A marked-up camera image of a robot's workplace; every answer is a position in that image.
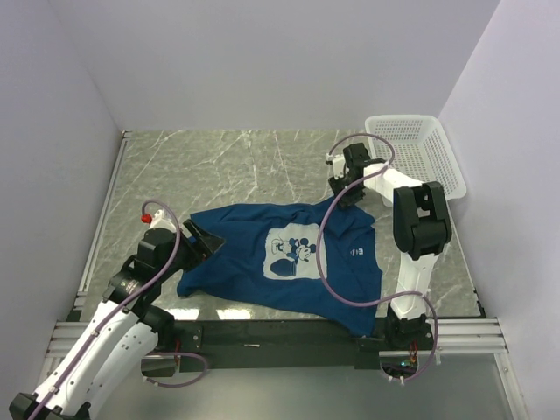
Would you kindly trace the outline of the blue printed t shirt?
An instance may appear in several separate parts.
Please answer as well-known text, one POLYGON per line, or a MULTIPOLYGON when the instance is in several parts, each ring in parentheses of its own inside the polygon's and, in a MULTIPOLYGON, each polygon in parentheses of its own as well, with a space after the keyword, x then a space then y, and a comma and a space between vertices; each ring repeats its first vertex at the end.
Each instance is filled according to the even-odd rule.
POLYGON ((207 262, 185 273, 181 297, 203 291, 217 298, 318 315, 369 336, 374 307, 343 304, 381 295, 382 270, 375 259, 375 219, 357 206, 234 204, 192 215, 207 232, 226 240, 207 262))

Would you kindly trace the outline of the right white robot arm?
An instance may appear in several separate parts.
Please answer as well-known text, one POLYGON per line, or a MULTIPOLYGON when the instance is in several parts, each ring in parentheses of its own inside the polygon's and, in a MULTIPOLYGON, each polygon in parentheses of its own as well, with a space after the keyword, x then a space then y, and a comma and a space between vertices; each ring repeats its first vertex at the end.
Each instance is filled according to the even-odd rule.
POLYGON ((333 204, 348 208, 366 190, 381 195, 393 208, 393 238, 401 252, 395 293, 381 298, 388 304, 383 321, 384 339, 390 347, 403 349, 421 338, 435 339, 426 321, 431 275, 438 257, 452 238, 452 224, 444 188, 437 181, 422 182, 392 167, 396 157, 369 156, 362 143, 353 143, 339 155, 329 151, 325 162, 332 167, 329 186, 333 204))

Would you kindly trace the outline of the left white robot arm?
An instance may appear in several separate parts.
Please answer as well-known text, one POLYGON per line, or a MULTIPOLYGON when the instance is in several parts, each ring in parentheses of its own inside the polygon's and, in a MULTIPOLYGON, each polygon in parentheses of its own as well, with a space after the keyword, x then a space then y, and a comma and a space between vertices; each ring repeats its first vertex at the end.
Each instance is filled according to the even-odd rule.
POLYGON ((31 394, 19 393, 14 419, 94 419, 140 360, 174 346, 174 317, 153 303, 163 283, 178 271, 197 268, 224 239, 191 220, 177 227, 153 221, 113 276, 101 302, 64 360, 31 394))

